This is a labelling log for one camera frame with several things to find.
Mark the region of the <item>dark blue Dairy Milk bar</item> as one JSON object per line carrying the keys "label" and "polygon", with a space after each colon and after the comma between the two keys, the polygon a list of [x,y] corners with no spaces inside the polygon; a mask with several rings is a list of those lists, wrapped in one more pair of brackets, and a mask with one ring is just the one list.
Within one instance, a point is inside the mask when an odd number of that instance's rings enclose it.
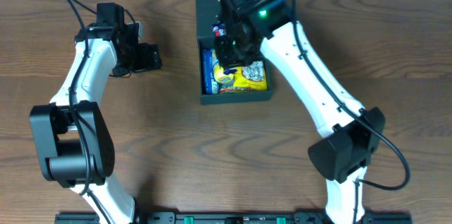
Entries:
{"label": "dark blue Dairy Milk bar", "polygon": [[211,25],[214,38],[221,38],[227,35],[224,23],[214,23]]}

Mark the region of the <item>yellow sunflower seed bag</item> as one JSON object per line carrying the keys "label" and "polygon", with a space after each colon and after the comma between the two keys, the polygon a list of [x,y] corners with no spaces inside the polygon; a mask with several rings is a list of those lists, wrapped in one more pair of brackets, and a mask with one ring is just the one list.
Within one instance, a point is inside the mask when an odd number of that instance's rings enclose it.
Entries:
{"label": "yellow sunflower seed bag", "polygon": [[268,89],[266,72],[262,61],[254,61],[250,66],[240,66],[236,70],[232,86],[251,87],[259,89],[259,91]]}

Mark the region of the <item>yellow plastic candy canister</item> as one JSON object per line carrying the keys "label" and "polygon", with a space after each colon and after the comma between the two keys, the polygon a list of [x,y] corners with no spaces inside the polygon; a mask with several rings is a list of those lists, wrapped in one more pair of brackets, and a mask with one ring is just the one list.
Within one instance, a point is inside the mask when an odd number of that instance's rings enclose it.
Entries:
{"label": "yellow plastic candy canister", "polygon": [[212,69],[213,69],[213,77],[216,82],[221,84],[226,84],[231,82],[234,79],[234,75],[237,72],[236,69],[224,69],[216,56],[216,52],[214,49],[212,49],[211,54],[211,63],[212,63]]}

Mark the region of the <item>green Haribo gummy bag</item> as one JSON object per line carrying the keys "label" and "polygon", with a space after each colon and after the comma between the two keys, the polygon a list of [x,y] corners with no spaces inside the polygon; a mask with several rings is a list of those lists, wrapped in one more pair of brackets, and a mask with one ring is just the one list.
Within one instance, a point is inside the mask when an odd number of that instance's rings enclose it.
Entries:
{"label": "green Haribo gummy bag", "polygon": [[259,89],[254,89],[251,87],[236,87],[236,86],[227,86],[221,87],[219,94],[236,94],[236,93],[249,93],[259,91]]}

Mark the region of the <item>blue Oreo cookie pack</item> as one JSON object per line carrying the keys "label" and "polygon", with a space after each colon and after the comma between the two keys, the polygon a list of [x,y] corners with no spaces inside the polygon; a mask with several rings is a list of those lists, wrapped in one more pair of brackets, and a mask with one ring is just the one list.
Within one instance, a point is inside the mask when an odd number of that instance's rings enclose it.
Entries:
{"label": "blue Oreo cookie pack", "polygon": [[214,49],[203,50],[203,86],[207,95],[216,95],[219,92],[218,82],[213,72],[214,54]]}

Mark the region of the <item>black gift box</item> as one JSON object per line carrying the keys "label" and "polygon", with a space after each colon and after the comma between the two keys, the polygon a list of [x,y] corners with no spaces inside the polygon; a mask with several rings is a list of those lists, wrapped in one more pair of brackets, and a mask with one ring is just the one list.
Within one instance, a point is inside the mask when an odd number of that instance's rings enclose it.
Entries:
{"label": "black gift box", "polygon": [[268,101],[273,94],[271,81],[271,66],[269,61],[264,61],[264,71],[267,78],[267,91],[251,91],[245,93],[207,94],[204,76],[203,51],[214,48],[214,38],[211,25],[215,23],[216,15],[220,12],[217,0],[196,0],[196,36],[198,43],[198,58],[200,66],[200,102],[202,105],[220,105],[240,102]]}

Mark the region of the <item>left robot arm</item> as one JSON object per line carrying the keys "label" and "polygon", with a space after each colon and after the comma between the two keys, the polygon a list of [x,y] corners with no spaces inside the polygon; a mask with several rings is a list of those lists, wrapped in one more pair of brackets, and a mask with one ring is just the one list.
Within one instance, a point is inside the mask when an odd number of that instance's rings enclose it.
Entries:
{"label": "left robot arm", "polygon": [[141,42],[142,25],[126,23],[129,12],[98,3],[96,21],[75,36],[69,73],[46,105],[30,112],[43,177],[81,195],[94,209],[94,223],[135,223],[136,201],[114,174],[112,138],[100,111],[109,78],[159,70],[157,45]]}

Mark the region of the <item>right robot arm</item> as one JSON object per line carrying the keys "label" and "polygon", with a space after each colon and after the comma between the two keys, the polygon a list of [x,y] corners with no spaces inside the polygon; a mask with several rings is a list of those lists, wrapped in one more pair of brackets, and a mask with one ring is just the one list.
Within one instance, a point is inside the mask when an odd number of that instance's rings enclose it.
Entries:
{"label": "right robot arm", "polygon": [[218,0],[213,26],[215,49],[225,68],[268,60],[286,78],[307,108],[321,140],[308,149],[326,179],[326,215],[333,223],[354,223],[364,216],[363,178],[380,140],[363,126],[383,129],[378,108],[366,110],[334,78],[294,18],[286,0]]}

